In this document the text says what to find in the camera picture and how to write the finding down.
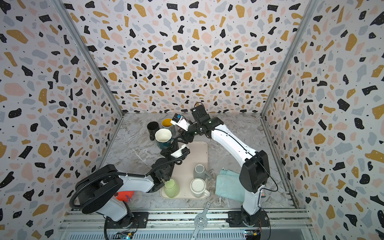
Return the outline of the dark green mug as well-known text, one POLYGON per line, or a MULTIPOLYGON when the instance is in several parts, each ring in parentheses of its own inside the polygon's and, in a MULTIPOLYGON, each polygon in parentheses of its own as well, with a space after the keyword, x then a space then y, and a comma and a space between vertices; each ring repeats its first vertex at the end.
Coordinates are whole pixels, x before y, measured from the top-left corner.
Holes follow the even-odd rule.
POLYGON ((168 149, 172 143, 172 132, 168 129, 160 129, 155 133, 157 146, 161 150, 168 149))

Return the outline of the grey mug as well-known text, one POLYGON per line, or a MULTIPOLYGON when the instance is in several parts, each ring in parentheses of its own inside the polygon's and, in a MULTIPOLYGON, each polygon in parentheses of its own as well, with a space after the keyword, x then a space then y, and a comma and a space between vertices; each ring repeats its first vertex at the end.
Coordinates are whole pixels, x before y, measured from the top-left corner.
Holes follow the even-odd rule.
POLYGON ((206 171, 205 167, 201 164, 198 164, 194 168, 194 179, 211 179, 211 175, 206 171))

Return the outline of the light blue mug yellow inside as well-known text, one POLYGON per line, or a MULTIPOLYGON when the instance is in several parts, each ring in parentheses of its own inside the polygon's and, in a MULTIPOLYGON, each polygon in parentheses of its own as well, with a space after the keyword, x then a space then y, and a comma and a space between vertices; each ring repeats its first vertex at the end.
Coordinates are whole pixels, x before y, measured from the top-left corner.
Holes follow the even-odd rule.
POLYGON ((171 120, 172 119, 169 119, 169 118, 164 119, 162 121, 162 127, 163 129, 168 129, 169 131, 171 131, 172 135, 175 136, 177 134, 177 129, 176 129, 176 126, 171 123, 171 120))

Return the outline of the black mug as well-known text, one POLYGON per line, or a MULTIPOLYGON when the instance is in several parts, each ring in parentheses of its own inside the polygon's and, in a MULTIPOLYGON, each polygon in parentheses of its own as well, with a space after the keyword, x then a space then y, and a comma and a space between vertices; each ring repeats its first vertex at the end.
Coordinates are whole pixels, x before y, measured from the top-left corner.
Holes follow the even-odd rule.
POLYGON ((155 140, 155 134, 156 132, 160 129, 159 123, 158 122, 150 122, 147 124, 147 130, 149 131, 150 134, 150 140, 154 141, 155 140))

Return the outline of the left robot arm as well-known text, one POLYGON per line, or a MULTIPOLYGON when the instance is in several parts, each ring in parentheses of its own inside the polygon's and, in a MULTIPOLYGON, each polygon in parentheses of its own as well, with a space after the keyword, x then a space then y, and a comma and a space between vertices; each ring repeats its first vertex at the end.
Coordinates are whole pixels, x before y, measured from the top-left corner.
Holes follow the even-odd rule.
POLYGON ((160 190, 171 181, 175 164, 181 164, 189 153, 186 145, 162 150, 162 157, 145 175, 120 172, 114 165, 108 164, 76 184, 70 207, 81 209, 83 214, 101 214, 113 227, 132 227, 138 220, 128 204, 119 201, 116 194, 135 191, 154 193, 160 190))

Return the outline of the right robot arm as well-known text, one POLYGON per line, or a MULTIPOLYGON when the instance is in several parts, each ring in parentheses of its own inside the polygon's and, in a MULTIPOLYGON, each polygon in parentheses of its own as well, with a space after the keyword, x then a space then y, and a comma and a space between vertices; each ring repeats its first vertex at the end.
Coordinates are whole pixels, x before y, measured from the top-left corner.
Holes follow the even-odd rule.
POLYGON ((172 125, 182 129, 180 138, 184 143, 191 143, 197 135, 205 135, 223 146, 242 167, 239 180, 245 189, 245 199, 241 207, 241 219, 247 226, 257 224, 261 214, 261 195, 270 177, 268 155, 256 151, 236 137, 217 117, 210 117, 203 105, 191 109, 194 121, 183 115, 175 114, 172 125))

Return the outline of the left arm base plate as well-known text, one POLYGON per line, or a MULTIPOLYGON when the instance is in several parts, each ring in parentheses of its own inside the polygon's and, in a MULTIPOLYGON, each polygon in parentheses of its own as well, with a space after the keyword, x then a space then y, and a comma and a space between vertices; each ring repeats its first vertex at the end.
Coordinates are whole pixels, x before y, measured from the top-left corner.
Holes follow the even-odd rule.
POLYGON ((129 212, 119 221, 106 220, 105 229, 145 229, 148 218, 149 212, 129 212))

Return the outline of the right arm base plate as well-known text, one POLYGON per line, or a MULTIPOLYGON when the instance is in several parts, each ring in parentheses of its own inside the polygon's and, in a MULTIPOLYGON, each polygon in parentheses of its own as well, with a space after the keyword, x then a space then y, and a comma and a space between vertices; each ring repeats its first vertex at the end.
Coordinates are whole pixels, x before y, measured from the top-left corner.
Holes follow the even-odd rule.
POLYGON ((269 227, 269 217, 265 211, 259 210, 254 215, 245 211, 229 211, 226 222, 231 228, 258 228, 269 227))

